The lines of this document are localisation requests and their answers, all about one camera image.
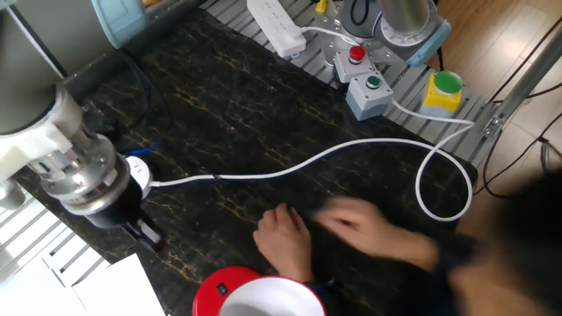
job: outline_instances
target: blue cable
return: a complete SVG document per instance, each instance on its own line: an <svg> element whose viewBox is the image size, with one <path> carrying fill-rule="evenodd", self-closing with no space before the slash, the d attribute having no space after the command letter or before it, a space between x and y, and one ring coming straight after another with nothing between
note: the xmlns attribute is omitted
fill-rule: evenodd
<svg viewBox="0 0 562 316"><path fill-rule="evenodd" d="M131 150L131 151L125 152L125 154L126 155L145 154L145 153L149 153L151 151L155 151L156 149L157 149L156 146L151 146L151 147L146 147L146 148L142 148L142 149Z"/></svg>

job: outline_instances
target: red button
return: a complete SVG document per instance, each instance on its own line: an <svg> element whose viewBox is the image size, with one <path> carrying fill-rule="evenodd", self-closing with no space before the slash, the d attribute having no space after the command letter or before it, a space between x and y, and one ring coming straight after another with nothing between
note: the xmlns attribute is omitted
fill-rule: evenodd
<svg viewBox="0 0 562 316"><path fill-rule="evenodd" d="M365 57L365 49L360 46L353 46L349 49L349 57L354 61L361 61Z"/></svg>

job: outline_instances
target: white cable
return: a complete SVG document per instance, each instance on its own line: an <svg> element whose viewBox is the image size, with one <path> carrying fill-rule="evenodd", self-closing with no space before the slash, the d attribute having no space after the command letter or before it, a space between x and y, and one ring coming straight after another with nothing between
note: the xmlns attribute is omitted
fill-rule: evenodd
<svg viewBox="0 0 562 316"><path fill-rule="evenodd" d="M307 160L305 160L304 162L301 162L300 164L293 166L291 168L282 170L282 171L278 171L278 172L274 172L274 173L269 173L269 174L264 174L264 175L219 175L219 176L212 176L212 175L201 175L201 176L189 176L186 177L184 179L179 179L179 180L174 180L174 181L168 181L168 182L158 182L158 181L153 181L150 186L152 187L166 187L166 186L172 186L172 185L178 185L178 184L183 184L183 183L190 183L190 182L194 182L194 181L199 181L199 180L213 180L213 179L224 179L224 180L265 180L265 179L271 179L271 178L275 178L275 177L279 177L279 176L285 176L288 175L294 171L297 171L299 169L304 168L305 166L319 160L320 158L331 154L337 150L340 150L342 148L345 147L350 147L350 146L354 146L354 145L359 145L359 144L367 144L367 143L379 143L379 142L384 142L384 143L400 143L400 144L410 144L410 145L416 145L418 147L424 147L429 149L429 154L425 157L425 159L423 160L423 162L420 165L420 168L418 169L418 173L417 176L415 178L415 196L418 200L418 203L420 204L421 209L428 215L430 216L432 219L438 220L438 221L453 221L456 219L459 219L460 217L462 217L463 215L465 215L465 213L468 211L468 208L470 207L470 204L472 202L472 183L471 183L471 179L468 176L468 173L466 172L466 170L463 168L463 166L460 164L460 162L458 162L455 158L453 158L450 154L445 153L443 150L441 150L440 148L446 144L449 140L454 139L455 137L457 137L458 135L467 132L468 130L470 130L471 128L474 127L474 122L468 121L468 120L463 120L463 119L453 119L453 118L435 118L435 117L430 117L427 115L423 115L423 114L419 114L416 112L412 112L406 108L404 108L402 105L398 104L398 102L396 102L396 100L393 99L393 103L396 107L399 108L399 110L404 111L407 114L410 114L412 116L416 116L418 118L421 119L432 119L432 120L437 120L437 121L442 121L442 122L449 122L449 123L459 123L459 124L467 124L468 126L453 133L452 135L450 135L449 137L445 138L444 140L440 141L437 145L435 146L431 146L425 143L422 143L420 141L415 141L415 140L403 140L403 139L392 139L392 138L378 138L378 139L363 139L363 140L352 140L352 141L348 141L339 145L336 145L334 147L331 147L329 149L324 150L323 152L315 155L312 158L309 158ZM466 205L463 208L463 210L461 212L459 212L457 215L452 216L452 217L448 217L448 218L442 218L439 216L436 216L434 213L432 213L427 206L423 203L422 200L422 194L420 191L420 185L421 185L421 181L422 181L422 174L423 174L423 170L425 169L425 167L428 164L429 159L431 159L431 157L435 154L438 153L440 155L442 155L443 157L447 158L449 161L451 161L455 166L457 166L458 170L461 172L461 174L463 175L463 178L466 181L466 187L468 190L468 198L466 200Z"/></svg>
<svg viewBox="0 0 562 316"><path fill-rule="evenodd" d="M431 151L429 152L429 154L427 156L425 156L425 159L423 160L423 162L421 162L420 168L418 169L418 174L415 176L415 197L418 200L418 203L420 204L421 209L428 215L430 216L432 219L434 220L438 220L438 221L453 221L456 219L460 219L463 215L465 215L466 212L468 212L468 209L471 206L472 203L472 183L471 183L471 179L468 176L468 174L466 173L466 170L460 165L460 163L455 160L453 163L455 163L455 165L458 167L458 169L460 170L460 172L463 174L463 176L465 177L466 180L466 187L468 188L468 198L466 199L466 204L465 207L463 208L463 210L461 212L459 212L457 215L455 216L451 216L448 218L442 218L439 217L437 215L435 215L434 213L432 213L428 207L425 205L425 203L423 203L423 199L422 199L422 192L420 190L420 186L421 186L421 182L422 182L422 174L423 174L423 170L425 169L425 167L428 165L429 159L431 159L431 157L433 157L433 155L435 153L437 153L443 145L445 145L447 142L449 142L449 140L454 139L455 137L468 132L471 128L473 128L476 124L472 121L469 120L464 120L464 119L454 119L454 118L436 118L436 117L431 117L428 115L423 115L420 113L416 113L413 111L408 110L407 108L403 107L402 105L400 105L398 102L396 102L396 100L393 99L393 104L401 111L405 112L406 114L410 114L412 116L421 118L421 119L432 119L432 120L436 120L436 121L441 121L441 122L448 122L448 123L458 123L458 124L467 124L467 127L460 129L456 132L454 132L453 134L451 134L449 137L445 138L444 140L441 140L439 143L437 143L437 145L435 145Z"/></svg>
<svg viewBox="0 0 562 316"><path fill-rule="evenodd" d="M377 19L375 19L375 24L372 25L372 37L375 37L375 30L377 29L377 24L380 20L380 18L383 17L383 11L379 12L377 15Z"/></svg>
<svg viewBox="0 0 562 316"><path fill-rule="evenodd" d="M334 31L330 31L330 30L327 30L327 29L323 29L321 27L307 26L307 27L301 27L300 30L302 32L306 32L306 31L324 32L326 34L335 35L337 37L340 37L343 40L350 43L351 45L360 46L359 43L357 43L356 41L354 41L351 37L349 37L347 35L344 35L344 34L341 34L341 33L338 33L338 32L334 32Z"/></svg>

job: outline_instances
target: black marble countertop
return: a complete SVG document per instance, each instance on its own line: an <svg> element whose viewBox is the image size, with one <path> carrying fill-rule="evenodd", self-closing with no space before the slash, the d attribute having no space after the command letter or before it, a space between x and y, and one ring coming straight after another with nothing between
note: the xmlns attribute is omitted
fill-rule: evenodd
<svg viewBox="0 0 562 316"><path fill-rule="evenodd" d="M149 124L115 143L118 149L157 143L157 151L142 156L155 180L279 171L361 138L421 140L387 118L357 122L336 90L203 11L194 11L150 45L141 59L169 100L175 126L167 127L168 116L156 98ZM142 112L142 100L133 73L124 69L82 104L94 128L108 122L127 126ZM199 285L219 268L246 265L275 272L258 253L252 232L264 211L283 202L310 227L317 277L339 281L353 314L386 315L411 268L359 254L309 219L328 197L347 195L375 203L389 220L408 229L449 231L450 226L428 218L415 199L414 178L426 154L406 145L360 145L274 180L153 189L143 208L169 234L169 251L159 255L135 246L119 229L99 230L65 212L37 186L31 171L20 172L18 180L109 262L137 252L164 310L174 316L191 314ZM463 164L475 179L475 168ZM452 215L465 204L462 176L442 157L429 164L421 190L438 215Z"/></svg>

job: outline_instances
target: green button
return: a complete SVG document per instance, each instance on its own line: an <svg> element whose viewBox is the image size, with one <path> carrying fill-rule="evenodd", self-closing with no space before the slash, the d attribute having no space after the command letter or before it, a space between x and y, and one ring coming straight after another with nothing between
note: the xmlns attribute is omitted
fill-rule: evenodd
<svg viewBox="0 0 562 316"><path fill-rule="evenodd" d="M370 76L367 81L372 85L380 85L380 79L378 79L376 76Z"/></svg>
<svg viewBox="0 0 562 316"><path fill-rule="evenodd" d="M376 89L380 86L380 79L378 77L372 75L367 78L367 88L369 89Z"/></svg>
<svg viewBox="0 0 562 316"><path fill-rule="evenodd" d="M452 71L442 71L436 75L436 87L445 93L457 93L463 89L463 79Z"/></svg>

